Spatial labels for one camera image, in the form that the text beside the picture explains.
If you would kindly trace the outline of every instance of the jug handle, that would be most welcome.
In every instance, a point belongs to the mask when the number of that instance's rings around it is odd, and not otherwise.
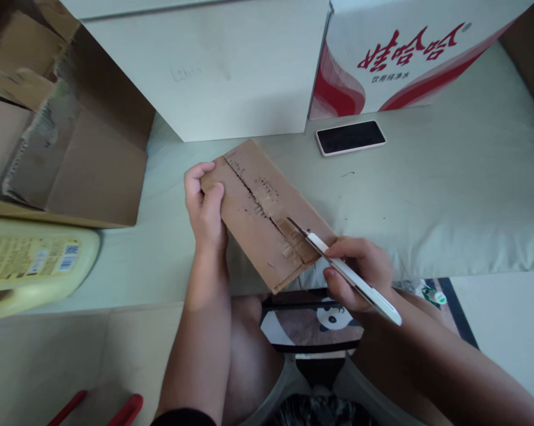
[[[75,288],[60,288],[59,283],[30,284],[9,290],[0,300],[0,318],[37,308],[71,294]]]

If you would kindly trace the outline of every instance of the open cardboard box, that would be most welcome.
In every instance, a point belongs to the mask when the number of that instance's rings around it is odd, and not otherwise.
[[[0,216],[134,225],[153,117],[59,2],[0,2]]]

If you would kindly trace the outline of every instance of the tile floor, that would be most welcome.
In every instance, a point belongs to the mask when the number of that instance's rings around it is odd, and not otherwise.
[[[453,283],[480,348],[534,395],[534,272]],[[1,320],[0,425],[46,425],[79,389],[90,394],[67,424],[104,425],[132,393],[145,400],[134,425],[150,424],[181,313],[180,303]]]

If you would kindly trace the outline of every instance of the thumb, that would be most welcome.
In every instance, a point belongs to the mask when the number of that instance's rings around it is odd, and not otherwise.
[[[221,200],[224,197],[225,188],[222,183],[216,183],[212,189],[207,191],[203,198],[202,211],[211,217],[219,217]]]
[[[350,312],[363,312],[371,305],[332,267],[324,269],[324,278],[332,299],[339,302]]]

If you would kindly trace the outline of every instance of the black sleeve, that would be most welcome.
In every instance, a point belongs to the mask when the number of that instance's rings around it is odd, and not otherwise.
[[[180,408],[154,419],[150,426],[216,426],[212,418],[193,408]]]

